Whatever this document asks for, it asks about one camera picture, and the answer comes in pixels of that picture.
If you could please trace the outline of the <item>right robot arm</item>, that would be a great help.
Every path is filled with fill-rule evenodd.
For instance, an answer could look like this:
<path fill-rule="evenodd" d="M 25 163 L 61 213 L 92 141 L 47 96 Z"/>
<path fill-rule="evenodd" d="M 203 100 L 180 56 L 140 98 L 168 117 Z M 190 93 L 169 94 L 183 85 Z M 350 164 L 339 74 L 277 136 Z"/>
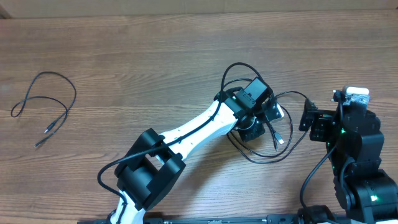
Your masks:
<path fill-rule="evenodd" d="M 397 184 L 382 170 L 381 122 L 366 105 L 338 103 L 320 110 L 305 100 L 299 129 L 325 142 L 335 195 L 346 216 L 362 223 L 397 219 Z"/>

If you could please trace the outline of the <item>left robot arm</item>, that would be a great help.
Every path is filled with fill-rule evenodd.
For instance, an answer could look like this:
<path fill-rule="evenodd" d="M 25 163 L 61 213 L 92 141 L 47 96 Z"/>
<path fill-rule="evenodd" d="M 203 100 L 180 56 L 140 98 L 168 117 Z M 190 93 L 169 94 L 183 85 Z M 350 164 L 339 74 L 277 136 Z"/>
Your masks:
<path fill-rule="evenodd" d="M 187 157 L 233 129 L 243 141 L 256 139 L 263 123 L 283 117 L 270 86 L 255 78 L 245 88 L 222 89 L 207 110 L 178 128 L 144 131 L 114 171 L 120 201 L 107 222 L 142 223 L 145 212 L 170 192 Z"/>

